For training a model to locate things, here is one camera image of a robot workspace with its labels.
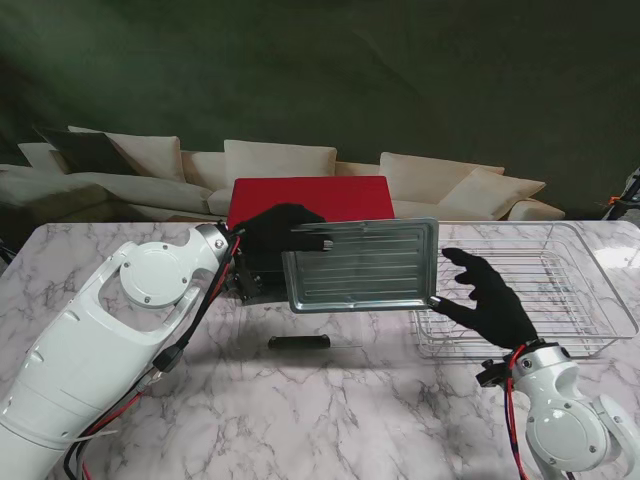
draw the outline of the metal wire rack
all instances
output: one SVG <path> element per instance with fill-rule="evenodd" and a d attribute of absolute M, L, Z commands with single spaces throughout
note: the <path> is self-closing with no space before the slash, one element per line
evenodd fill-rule
<path fill-rule="evenodd" d="M 621 338 L 633 337 L 638 332 L 638 325 L 579 233 L 569 225 L 562 225 L 570 228 L 557 235 L 554 225 L 540 230 L 537 224 L 538 231 L 544 232 L 540 239 L 505 239 L 498 233 L 498 238 L 450 238 L 441 239 L 440 243 L 441 247 L 455 246 L 484 257 L 518 294 L 541 337 L 561 343 L 574 357 L 592 357 Z M 577 238 L 569 237 L 567 231 Z M 585 277 L 571 254 L 572 249 L 580 249 L 581 263 L 586 263 L 585 258 L 589 259 L 589 276 L 597 274 L 596 278 L 589 281 Z M 468 298 L 473 287 L 454 280 L 463 270 L 440 256 L 437 294 L 474 307 L 475 302 Z M 603 284 L 613 291 L 613 295 L 608 291 L 605 297 L 613 296 L 621 303 L 622 312 L 628 317 L 622 320 L 631 321 L 633 334 L 622 334 L 618 325 L 611 322 L 591 288 L 592 284 Z M 413 321 L 420 350 L 425 355 L 495 358 L 505 354 L 503 349 L 489 344 L 476 332 L 431 310 L 414 311 Z"/>

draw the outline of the baking tray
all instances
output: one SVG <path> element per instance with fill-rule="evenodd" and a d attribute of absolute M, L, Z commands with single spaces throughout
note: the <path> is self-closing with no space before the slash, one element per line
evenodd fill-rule
<path fill-rule="evenodd" d="M 414 310 L 435 294 L 438 221 L 434 218 L 304 225 L 329 235 L 328 252 L 285 252 L 296 313 Z"/>

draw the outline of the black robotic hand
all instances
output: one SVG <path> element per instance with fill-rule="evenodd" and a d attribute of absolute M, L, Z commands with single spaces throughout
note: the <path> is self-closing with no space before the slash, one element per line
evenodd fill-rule
<path fill-rule="evenodd" d="M 323 223 L 320 215 L 302 205 L 282 203 L 259 215 L 239 223 L 233 233 L 240 235 L 241 248 L 247 253 L 279 253 L 290 250 L 323 251 L 332 246 L 325 235 L 293 232 L 291 229 L 304 223 Z"/>
<path fill-rule="evenodd" d="M 484 258 L 459 248 L 444 248 L 442 254 L 455 265 L 466 267 L 466 272 L 457 275 L 455 280 L 475 287 L 469 298 L 475 300 L 477 306 L 472 310 L 437 297 L 440 302 L 432 307 L 433 310 L 475 330 L 499 347 L 513 349 L 538 338 L 518 296 Z"/>

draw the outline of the background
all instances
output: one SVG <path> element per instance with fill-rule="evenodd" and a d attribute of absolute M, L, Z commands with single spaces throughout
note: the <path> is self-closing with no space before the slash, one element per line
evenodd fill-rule
<path fill-rule="evenodd" d="M 0 0 L 0 149 L 72 124 L 390 151 L 503 165 L 597 216 L 638 166 L 638 18 L 627 0 Z"/>

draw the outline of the marble table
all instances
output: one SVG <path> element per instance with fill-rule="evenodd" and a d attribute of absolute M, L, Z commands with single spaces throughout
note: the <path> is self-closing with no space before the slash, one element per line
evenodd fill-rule
<path fill-rule="evenodd" d="M 0 395 L 56 312 L 123 242 L 186 241 L 189 224 L 52 224 L 34 232 L 0 279 Z M 573 223 L 640 317 L 640 231 L 625 222 Z M 105 306 L 146 328 L 117 289 Z M 154 385 L 119 432 L 92 442 L 99 479 L 515 479 L 502 394 L 481 389 L 478 362 L 418 354 L 407 312 L 319 316 L 362 325 L 361 346 L 273 354 L 239 325 L 292 321 L 283 304 L 207 313 L 181 364 Z M 582 362 L 582 390 L 614 396 L 640 423 L 640 343 Z M 516 397 L 520 432 L 528 402 Z M 524 446 L 530 478 L 539 478 Z M 620 478 L 620 464 L 580 479 Z M 58 465 L 49 479 L 63 479 Z"/>

